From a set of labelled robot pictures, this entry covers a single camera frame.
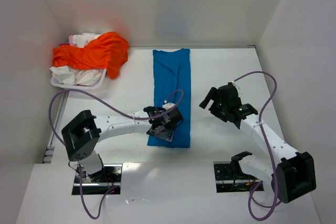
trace wire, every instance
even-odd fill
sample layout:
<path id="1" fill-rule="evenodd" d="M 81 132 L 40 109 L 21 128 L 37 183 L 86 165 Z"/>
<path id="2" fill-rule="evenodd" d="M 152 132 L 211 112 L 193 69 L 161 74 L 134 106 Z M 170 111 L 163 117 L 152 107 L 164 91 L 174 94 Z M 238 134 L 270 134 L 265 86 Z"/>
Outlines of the wire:
<path id="1" fill-rule="evenodd" d="M 184 119 L 182 118 L 182 121 L 179 123 L 179 125 L 176 126 L 176 128 L 180 127 L 183 122 L 184 122 Z"/>
<path id="2" fill-rule="evenodd" d="M 70 161 L 69 161 L 69 163 L 68 163 L 68 166 L 71 168 L 71 169 L 74 169 L 71 165 L 70 165 Z"/>
<path id="3" fill-rule="evenodd" d="M 116 189 L 116 188 L 119 187 L 119 186 L 114 186 L 114 187 L 112 187 L 111 189 L 109 189 L 109 190 L 106 191 L 106 193 L 103 195 L 103 197 L 102 197 L 101 200 L 100 200 L 100 204 L 99 204 L 99 209 L 98 209 L 98 214 L 97 214 L 97 216 L 93 216 L 93 215 L 89 212 L 89 210 L 88 210 L 88 208 L 87 208 L 87 206 L 85 205 L 85 202 L 84 202 L 83 186 L 82 186 L 82 183 L 83 183 L 83 181 L 82 181 L 82 167 L 79 165 L 79 166 L 78 166 L 78 169 L 79 169 L 79 192 L 80 192 L 80 199 L 81 199 L 81 201 L 82 201 L 84 210 L 85 210 L 85 212 L 88 214 L 88 216 L 89 216 L 91 219 L 93 219 L 93 220 L 97 220 L 97 219 L 99 218 L 99 216 L 100 216 L 101 205 L 103 204 L 103 200 L 104 200 L 104 198 L 106 197 L 107 194 L 111 193 L 114 189 Z"/>
<path id="4" fill-rule="evenodd" d="M 253 177 L 252 181 L 251 181 L 250 175 L 247 175 L 247 177 L 248 177 L 248 183 L 246 183 L 247 186 L 253 185 L 256 182 L 255 176 L 252 176 Z"/>
<path id="5" fill-rule="evenodd" d="M 107 188 L 110 188 L 110 186 L 109 186 L 109 182 L 108 182 L 108 180 L 107 180 L 107 176 L 106 176 L 106 174 L 105 174 L 105 180 L 106 180 L 106 186 L 107 186 Z"/>
<path id="6" fill-rule="evenodd" d="M 148 118 L 134 118 L 126 113 L 123 113 L 121 112 L 120 110 L 116 109 L 115 107 L 109 105 L 107 102 L 103 101 L 102 99 L 100 99 L 99 97 L 96 97 L 95 95 L 93 94 L 90 94 L 89 92 L 86 92 L 84 90 L 79 90 L 79 89 L 64 89 L 64 90 L 61 90 L 59 91 L 58 93 L 56 93 L 54 95 L 54 97 L 51 99 L 50 101 L 50 104 L 49 104 L 49 110 L 48 110 L 48 119 L 49 119 L 49 124 L 50 124 L 50 127 L 51 127 L 51 130 L 52 132 L 54 133 L 54 135 L 57 137 L 58 140 L 60 140 L 60 142 L 65 145 L 63 139 L 57 134 L 55 128 L 54 128 L 54 125 L 53 125 L 53 121 L 51 119 L 51 108 L 53 107 L 53 103 L 54 103 L 54 100 L 56 99 L 56 97 L 58 97 L 60 94 L 63 94 L 63 93 L 66 93 L 66 92 L 70 92 L 70 91 L 73 91 L 73 92 L 79 92 L 79 93 L 82 93 L 82 94 L 86 94 L 94 99 L 96 99 L 97 101 L 101 102 L 102 104 L 104 104 L 105 106 L 107 106 L 108 108 L 110 108 L 111 110 L 113 110 L 114 112 L 117 112 L 118 114 L 120 115 L 123 115 L 125 116 L 126 118 L 129 118 L 129 119 L 133 119 L 133 120 L 141 120 L 141 121 L 144 121 L 144 120 L 152 120 L 152 119 L 157 119 L 157 118 L 160 118 L 164 115 L 167 115 L 168 113 L 170 113 L 171 111 L 173 111 L 179 104 L 180 102 L 182 101 L 183 99 L 183 96 L 184 96 L 184 92 L 182 89 L 176 89 L 174 92 L 172 92 L 166 99 L 165 99 L 165 102 L 173 95 L 175 94 L 176 92 L 180 92 L 181 93 L 181 96 L 180 96 L 180 99 L 178 100 L 178 102 L 172 106 L 170 109 L 162 112 L 161 114 L 159 115 L 154 115 L 154 116 L 150 116 Z"/>
<path id="7" fill-rule="evenodd" d="M 277 91 L 277 86 L 278 86 L 278 83 L 276 81 L 276 79 L 269 73 L 267 72 L 264 72 L 264 71 L 253 71 L 253 72 L 250 72 L 250 73 L 247 73 L 239 78 L 237 78 L 236 80 L 234 80 L 234 82 L 236 81 L 239 81 L 240 79 L 246 77 L 246 76 L 249 76 L 250 74 L 254 74 L 254 73 L 262 73 L 262 74 L 265 74 L 269 77 L 271 77 L 271 79 L 273 80 L 274 82 L 274 89 L 273 89 L 273 92 L 272 94 L 270 95 L 270 97 L 268 98 L 268 100 L 265 102 L 264 106 L 262 106 L 261 110 L 260 110 L 260 114 L 259 114 L 259 123 L 261 122 L 261 117 L 262 117 L 262 114 L 266 108 L 266 106 L 269 104 L 269 102 L 272 100 L 272 98 L 274 97 L 275 95 L 275 92 Z M 272 167 L 273 167 L 273 179 L 274 179 L 274 199 L 273 199 L 273 203 L 272 205 L 270 206 L 270 210 L 268 211 L 268 213 L 259 218 L 259 217 L 256 217 L 253 212 L 252 212 L 252 208 L 251 208 L 251 201 L 253 200 L 254 202 L 256 202 L 254 199 L 253 199 L 253 193 L 258 189 L 258 187 L 261 185 L 262 181 L 260 181 L 259 183 L 256 184 L 256 186 L 254 186 L 252 188 L 252 190 L 250 191 L 250 196 L 248 198 L 248 211 L 250 213 L 250 215 L 255 219 L 255 220 L 258 220 L 258 221 L 263 221 L 263 220 L 266 220 L 268 219 L 271 214 L 274 212 L 275 208 L 277 207 L 277 200 L 278 200 L 278 194 L 279 194 L 279 185 L 278 185 L 278 176 L 277 176 L 277 173 L 276 173 L 276 166 L 275 166 L 275 161 L 274 161 L 274 157 L 273 157 L 273 153 L 272 153 L 272 149 L 269 145 L 269 142 L 268 142 L 268 139 L 267 139 L 267 136 L 266 136 L 266 133 L 265 133 L 265 130 L 264 130 L 264 127 L 262 124 L 260 124 L 260 129 L 261 129 L 261 132 L 262 132 L 262 135 L 265 139 L 265 143 L 266 143 L 266 146 L 267 146 L 267 150 L 268 150 L 268 153 L 269 153 L 269 157 L 271 159 L 271 163 L 272 163 Z M 265 207 L 265 208 L 268 208 L 267 206 L 264 206 L 260 203 L 258 203 L 257 205 L 259 206 L 262 206 L 262 207 Z"/>
<path id="8" fill-rule="evenodd" d="M 254 185 L 251 186 L 251 188 L 250 188 L 250 194 L 251 194 L 251 192 L 252 192 L 252 190 L 253 190 L 254 187 L 256 187 L 256 190 L 258 189 L 258 187 L 261 185 L 262 181 L 260 181 L 259 183 L 254 184 Z M 254 202 L 255 204 L 257 204 L 259 207 L 263 207 L 263 208 L 271 208 L 271 207 L 272 207 L 272 206 L 265 206 L 265 205 L 260 204 L 260 203 L 259 203 L 258 201 L 256 201 L 253 197 L 252 197 L 252 200 L 253 200 L 253 202 Z M 279 200 L 279 201 L 277 202 L 277 206 L 279 206 L 280 204 L 281 204 L 281 200 Z"/>
<path id="9" fill-rule="evenodd" d="M 230 191 L 233 191 L 233 189 L 235 188 L 235 184 L 236 184 L 236 173 L 233 173 L 233 183 Z"/>

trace white wall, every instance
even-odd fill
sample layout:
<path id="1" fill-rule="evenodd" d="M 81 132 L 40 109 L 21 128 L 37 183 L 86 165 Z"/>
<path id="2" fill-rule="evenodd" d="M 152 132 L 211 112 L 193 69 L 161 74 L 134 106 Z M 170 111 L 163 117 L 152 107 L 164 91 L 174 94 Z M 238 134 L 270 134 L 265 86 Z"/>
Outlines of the white wall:
<path id="1" fill-rule="evenodd" d="M 334 223 L 336 0 L 281 0 L 257 52 L 279 82 L 274 105 L 286 140 L 314 157 L 321 221 Z"/>
<path id="2" fill-rule="evenodd" d="M 255 45 L 279 0 L 47 0 L 68 35 L 115 30 L 132 46 Z"/>
<path id="3" fill-rule="evenodd" d="M 45 0 L 0 0 L 0 216 L 15 223 L 50 130 L 52 47 L 64 36 Z"/>

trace white basket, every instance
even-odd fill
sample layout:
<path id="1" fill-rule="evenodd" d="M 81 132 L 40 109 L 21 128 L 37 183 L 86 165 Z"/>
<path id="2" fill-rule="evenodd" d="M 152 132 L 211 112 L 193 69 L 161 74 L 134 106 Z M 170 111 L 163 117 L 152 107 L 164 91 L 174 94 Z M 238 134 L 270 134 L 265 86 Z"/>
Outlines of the white basket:
<path id="1" fill-rule="evenodd" d="M 55 87 L 60 87 L 60 88 L 63 88 L 63 89 L 81 89 L 81 90 L 97 89 L 102 85 L 105 75 L 106 75 L 106 69 L 104 69 L 104 71 L 103 71 L 103 73 L 100 77 L 100 80 L 97 81 L 94 85 L 91 85 L 91 86 L 61 84 L 53 76 L 51 76 L 50 83 L 51 83 L 51 85 L 53 85 Z"/>

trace pile of clothes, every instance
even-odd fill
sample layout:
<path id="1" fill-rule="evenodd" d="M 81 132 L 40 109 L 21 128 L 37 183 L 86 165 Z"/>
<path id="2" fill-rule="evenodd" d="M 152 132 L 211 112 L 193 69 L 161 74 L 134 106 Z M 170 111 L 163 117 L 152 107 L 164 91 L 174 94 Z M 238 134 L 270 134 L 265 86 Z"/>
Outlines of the pile of clothes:
<path id="1" fill-rule="evenodd" d="M 105 34 L 84 33 L 69 37 L 68 44 L 54 48 L 52 75 L 59 83 L 91 86 L 107 69 L 111 79 L 119 75 L 127 62 L 128 42 L 114 32 Z"/>

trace white cloth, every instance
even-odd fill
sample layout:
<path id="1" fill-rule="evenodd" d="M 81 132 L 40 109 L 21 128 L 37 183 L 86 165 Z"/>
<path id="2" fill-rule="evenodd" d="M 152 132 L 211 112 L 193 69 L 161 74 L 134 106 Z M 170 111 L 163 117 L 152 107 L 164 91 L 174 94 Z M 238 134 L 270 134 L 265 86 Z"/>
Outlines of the white cloth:
<path id="1" fill-rule="evenodd" d="M 69 36 L 71 46 L 83 48 L 90 41 L 97 39 L 101 34 L 83 33 Z M 70 66 L 51 67 L 53 77 L 62 84 L 66 85 L 94 85 L 103 73 L 103 69 L 77 70 Z"/>
<path id="2" fill-rule="evenodd" d="M 101 34 L 83 33 L 69 36 L 69 43 L 72 46 L 83 48 L 90 41 L 97 39 Z"/>
<path id="3" fill-rule="evenodd" d="M 53 77 L 66 85 L 94 85 L 103 74 L 103 69 L 77 70 L 69 66 L 51 67 Z"/>

